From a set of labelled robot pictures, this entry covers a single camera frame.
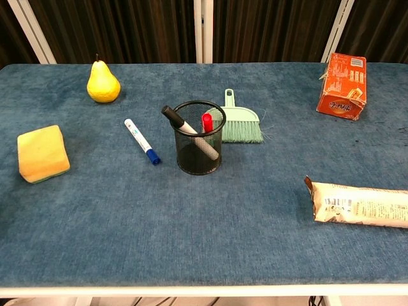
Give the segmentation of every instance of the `yellow sponge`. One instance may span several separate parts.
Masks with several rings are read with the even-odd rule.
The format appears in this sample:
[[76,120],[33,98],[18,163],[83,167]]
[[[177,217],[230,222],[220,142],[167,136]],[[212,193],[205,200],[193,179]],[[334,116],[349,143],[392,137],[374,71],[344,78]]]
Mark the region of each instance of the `yellow sponge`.
[[47,126],[17,137],[18,168],[30,183],[41,182],[69,170],[59,126]]

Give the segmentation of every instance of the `pear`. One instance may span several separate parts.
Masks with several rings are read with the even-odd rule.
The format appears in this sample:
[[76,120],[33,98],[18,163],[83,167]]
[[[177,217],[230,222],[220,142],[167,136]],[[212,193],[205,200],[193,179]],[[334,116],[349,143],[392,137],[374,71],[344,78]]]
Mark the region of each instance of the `pear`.
[[92,65],[91,75],[89,76],[87,90],[89,96],[100,103],[114,101],[120,92],[120,83],[110,72],[108,66],[98,59]]

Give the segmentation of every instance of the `red marker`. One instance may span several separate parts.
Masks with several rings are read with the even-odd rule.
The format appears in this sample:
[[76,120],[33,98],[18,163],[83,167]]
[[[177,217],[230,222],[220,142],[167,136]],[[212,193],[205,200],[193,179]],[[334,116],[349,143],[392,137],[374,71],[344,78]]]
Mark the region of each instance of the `red marker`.
[[204,133],[209,133],[213,130],[212,128],[212,117],[209,113],[204,113],[201,116],[201,120],[203,121],[203,128]]

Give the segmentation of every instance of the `pen holder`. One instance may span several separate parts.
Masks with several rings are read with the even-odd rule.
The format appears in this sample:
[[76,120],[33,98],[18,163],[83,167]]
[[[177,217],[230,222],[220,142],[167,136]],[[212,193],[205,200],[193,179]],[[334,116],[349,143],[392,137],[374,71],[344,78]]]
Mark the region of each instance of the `pen holder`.
[[[226,121],[224,110],[212,102],[194,100],[176,106],[174,111],[197,132],[186,133],[172,125],[180,169],[193,175],[216,171],[221,164],[222,127]],[[204,113],[209,113],[213,122],[213,130],[207,133],[201,121]]]

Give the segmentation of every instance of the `orange box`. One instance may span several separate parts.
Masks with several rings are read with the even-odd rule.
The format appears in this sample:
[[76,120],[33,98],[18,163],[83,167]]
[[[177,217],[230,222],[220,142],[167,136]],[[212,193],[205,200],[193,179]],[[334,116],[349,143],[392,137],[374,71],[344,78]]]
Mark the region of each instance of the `orange box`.
[[367,104],[366,67],[364,57],[332,53],[316,110],[358,120]]

